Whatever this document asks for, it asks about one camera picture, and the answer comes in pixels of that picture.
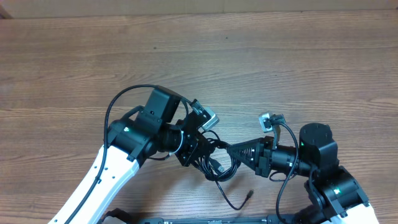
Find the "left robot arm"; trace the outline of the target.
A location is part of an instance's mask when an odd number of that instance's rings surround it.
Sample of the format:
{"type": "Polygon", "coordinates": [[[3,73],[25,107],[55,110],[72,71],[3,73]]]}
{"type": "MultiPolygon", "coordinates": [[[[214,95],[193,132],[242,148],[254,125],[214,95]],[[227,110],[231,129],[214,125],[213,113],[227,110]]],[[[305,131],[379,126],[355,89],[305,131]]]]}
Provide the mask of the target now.
{"type": "Polygon", "coordinates": [[[166,87],[150,88],[145,106],[137,106],[113,122],[105,116],[103,146],[51,223],[97,223],[119,190],[157,152],[175,155],[188,167],[214,151],[203,136],[219,121],[210,108],[166,87]]]}

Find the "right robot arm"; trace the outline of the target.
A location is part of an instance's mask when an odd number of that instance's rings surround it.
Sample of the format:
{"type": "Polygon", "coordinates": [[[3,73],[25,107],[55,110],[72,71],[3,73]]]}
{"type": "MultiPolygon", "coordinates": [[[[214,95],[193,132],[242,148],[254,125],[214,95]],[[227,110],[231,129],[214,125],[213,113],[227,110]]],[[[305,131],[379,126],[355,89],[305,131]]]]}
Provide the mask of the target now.
{"type": "Polygon", "coordinates": [[[282,173],[307,177],[305,190],[311,205],[294,215],[277,213],[279,223],[378,223],[368,196],[358,181],[340,165],[338,145],[330,127],[309,123],[294,136],[293,146],[279,143],[280,128],[273,125],[273,136],[253,139],[227,147],[227,153],[251,168],[256,175],[271,177],[282,173]]]}

